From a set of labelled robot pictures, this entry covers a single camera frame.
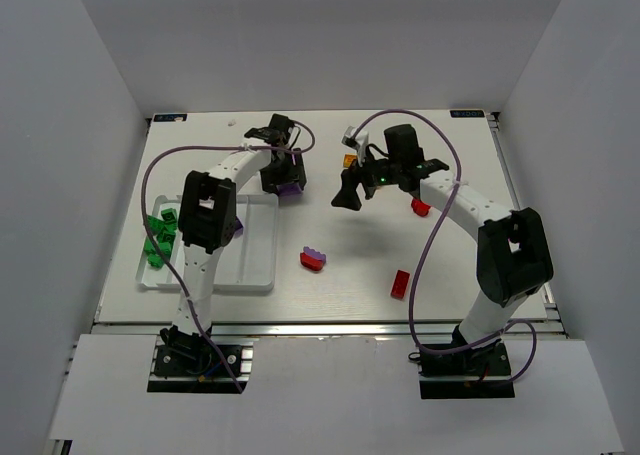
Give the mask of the purple lego brick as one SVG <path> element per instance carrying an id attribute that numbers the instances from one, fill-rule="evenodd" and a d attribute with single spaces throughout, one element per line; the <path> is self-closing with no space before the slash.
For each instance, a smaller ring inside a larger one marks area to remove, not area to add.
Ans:
<path id="1" fill-rule="evenodd" d="M 277 195 L 279 197 L 298 196 L 304 189 L 298 183 L 283 184 L 278 186 Z"/>

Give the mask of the purple paw print lego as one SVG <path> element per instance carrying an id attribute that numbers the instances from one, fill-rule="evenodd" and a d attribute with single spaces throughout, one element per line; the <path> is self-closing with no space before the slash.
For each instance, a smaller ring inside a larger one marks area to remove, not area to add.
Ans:
<path id="1" fill-rule="evenodd" d="M 234 233 L 233 233 L 233 236 L 234 237 L 239 237 L 239 236 L 241 236 L 243 234 L 243 231 L 244 231 L 243 223 L 241 222 L 241 220 L 239 218 L 236 218 L 235 222 L 234 222 Z"/>

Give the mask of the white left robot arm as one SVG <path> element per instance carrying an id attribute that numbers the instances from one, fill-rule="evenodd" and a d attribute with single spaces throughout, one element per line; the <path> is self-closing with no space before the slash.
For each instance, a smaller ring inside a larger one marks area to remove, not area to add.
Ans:
<path id="1" fill-rule="evenodd" d="M 246 146 L 207 171 L 191 171 L 185 179 L 178 229 L 184 247 L 181 295 L 172 329 L 203 337 L 212 324 L 214 277 L 224 248 L 235 232 L 238 191 L 254 175 L 268 194 L 304 190 L 307 178 L 296 132 L 303 125 L 274 114 L 269 124 L 245 133 Z"/>

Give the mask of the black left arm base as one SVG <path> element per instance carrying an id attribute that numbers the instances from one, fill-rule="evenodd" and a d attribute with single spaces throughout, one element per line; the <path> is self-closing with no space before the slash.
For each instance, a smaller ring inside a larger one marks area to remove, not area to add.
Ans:
<path id="1" fill-rule="evenodd" d="M 249 379 L 248 348 L 218 344 L 216 351 L 199 333 L 163 328 L 153 352 L 148 393 L 240 394 Z"/>

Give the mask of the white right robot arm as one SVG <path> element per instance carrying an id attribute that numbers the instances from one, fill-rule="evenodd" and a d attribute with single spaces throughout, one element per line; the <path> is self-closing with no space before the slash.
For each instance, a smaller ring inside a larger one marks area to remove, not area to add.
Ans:
<path id="1" fill-rule="evenodd" d="M 479 293 L 453 335 L 451 353 L 480 350 L 507 329 L 516 310 L 553 276 L 540 215 L 531 208 L 510 209 L 464 184 L 459 173 L 438 159 L 427 159 L 409 124 L 384 132 L 387 149 L 372 155 L 368 135 L 350 127 L 343 145 L 356 158 L 341 173 L 334 207 L 358 211 L 383 186 L 396 186 L 439 211 L 441 228 L 451 220 L 475 242 Z"/>

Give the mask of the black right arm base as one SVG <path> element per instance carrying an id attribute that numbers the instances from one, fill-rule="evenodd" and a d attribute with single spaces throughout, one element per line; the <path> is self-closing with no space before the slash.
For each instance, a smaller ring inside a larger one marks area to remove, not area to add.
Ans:
<path id="1" fill-rule="evenodd" d="M 408 360 L 418 366 L 422 400 L 512 399 L 511 365 L 503 342 L 447 355 L 415 351 Z"/>

